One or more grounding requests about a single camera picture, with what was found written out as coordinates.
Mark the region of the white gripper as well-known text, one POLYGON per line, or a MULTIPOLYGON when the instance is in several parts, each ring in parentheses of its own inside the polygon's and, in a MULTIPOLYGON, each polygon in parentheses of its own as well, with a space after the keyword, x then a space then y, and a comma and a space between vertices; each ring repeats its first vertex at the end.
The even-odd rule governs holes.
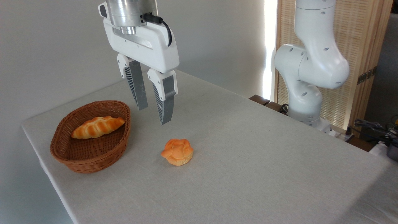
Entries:
POLYGON ((180 64, 173 32, 169 46, 168 30, 164 25, 148 23, 137 27, 135 35, 128 35, 121 33, 109 19, 103 19, 103 24, 111 48, 119 53, 121 77, 127 80, 138 109, 148 107, 141 70, 144 64, 151 68, 148 78, 153 85, 160 123, 168 123, 173 115, 174 96, 178 94, 174 69, 180 64))

